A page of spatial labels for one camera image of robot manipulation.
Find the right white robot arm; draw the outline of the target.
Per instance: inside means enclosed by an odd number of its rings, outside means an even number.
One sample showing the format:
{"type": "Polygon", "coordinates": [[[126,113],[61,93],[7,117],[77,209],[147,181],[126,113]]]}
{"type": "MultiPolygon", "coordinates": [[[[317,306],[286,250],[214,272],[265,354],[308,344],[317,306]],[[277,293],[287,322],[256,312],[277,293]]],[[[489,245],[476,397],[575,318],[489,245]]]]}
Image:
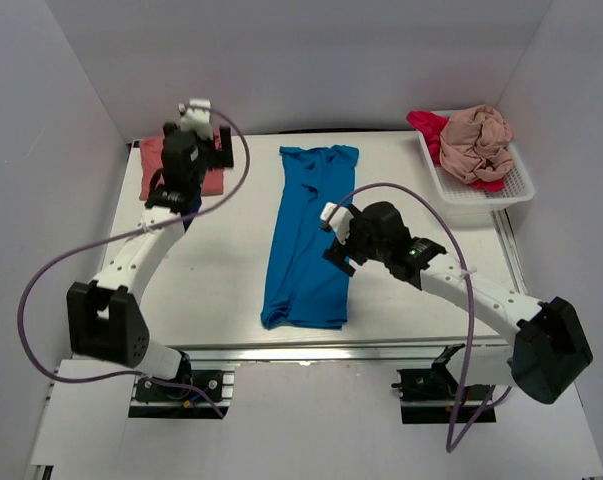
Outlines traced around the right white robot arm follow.
{"type": "Polygon", "coordinates": [[[470,273],[443,246],[412,236],[391,203],[364,210],[327,203],[320,219],[323,230],[335,235],[323,256],[348,276],[356,266],[379,262],[395,279],[474,313],[504,339],[501,347],[446,347],[425,375],[437,387],[517,387],[550,405],[592,363],[571,303],[560,297],[543,302],[470,273]]]}

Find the blue t-shirt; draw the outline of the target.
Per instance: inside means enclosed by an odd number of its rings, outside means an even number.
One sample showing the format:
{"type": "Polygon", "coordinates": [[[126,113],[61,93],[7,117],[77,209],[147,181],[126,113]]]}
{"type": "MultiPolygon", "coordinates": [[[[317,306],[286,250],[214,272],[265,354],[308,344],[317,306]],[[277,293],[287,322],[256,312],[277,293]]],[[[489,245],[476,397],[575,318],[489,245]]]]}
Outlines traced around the blue t-shirt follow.
{"type": "Polygon", "coordinates": [[[264,328],[338,330],[347,322],[349,277],[323,258],[333,236],[320,229],[325,205],[355,187],[359,150],[346,145],[279,149],[284,188],[273,233],[264,300],[264,328]]]}

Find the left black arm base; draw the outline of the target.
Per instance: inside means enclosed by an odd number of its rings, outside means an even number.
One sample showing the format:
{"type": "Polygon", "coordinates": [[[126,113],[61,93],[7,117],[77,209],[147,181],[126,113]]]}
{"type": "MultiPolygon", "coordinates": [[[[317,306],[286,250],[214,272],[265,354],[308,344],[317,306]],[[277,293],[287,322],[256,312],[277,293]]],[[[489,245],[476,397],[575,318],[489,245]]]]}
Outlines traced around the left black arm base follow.
{"type": "MultiPolygon", "coordinates": [[[[234,386],[234,373],[223,370],[194,370],[192,384],[203,391],[225,415],[234,386]]],[[[213,406],[198,391],[169,389],[147,379],[135,383],[128,410],[131,419],[220,420],[213,406]]]]}

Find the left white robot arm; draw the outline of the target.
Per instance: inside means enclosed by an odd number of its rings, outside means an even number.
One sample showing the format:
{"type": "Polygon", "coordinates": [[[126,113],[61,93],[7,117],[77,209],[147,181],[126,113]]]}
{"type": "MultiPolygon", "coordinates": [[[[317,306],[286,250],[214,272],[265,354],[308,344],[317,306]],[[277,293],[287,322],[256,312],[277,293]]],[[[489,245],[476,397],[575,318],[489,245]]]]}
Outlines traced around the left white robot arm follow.
{"type": "Polygon", "coordinates": [[[114,363],[163,381],[186,384],[185,353],[150,336],[140,309],[142,295],[169,250],[186,233],[202,203],[206,177],[233,167],[231,130],[210,139],[172,122],[163,127],[161,165],[150,177],[140,234],[88,283],[68,290],[67,312],[73,353],[114,363]]]}

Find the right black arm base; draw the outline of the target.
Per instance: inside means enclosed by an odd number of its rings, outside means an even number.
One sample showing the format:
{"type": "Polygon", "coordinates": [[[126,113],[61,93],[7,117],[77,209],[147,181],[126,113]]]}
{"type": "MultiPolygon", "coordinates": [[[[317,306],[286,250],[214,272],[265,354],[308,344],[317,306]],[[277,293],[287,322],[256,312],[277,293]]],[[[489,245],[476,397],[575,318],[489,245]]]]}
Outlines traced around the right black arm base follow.
{"type": "MultiPolygon", "coordinates": [[[[434,365],[397,370],[397,380],[391,384],[391,388],[400,402],[402,424],[449,423],[458,384],[449,373],[444,373],[442,361],[435,360],[434,365]]],[[[489,386],[480,384],[464,388],[458,423],[466,424],[471,419],[489,389],[489,386]]],[[[496,413],[493,409],[487,409],[476,422],[496,423],[496,413]]]]}

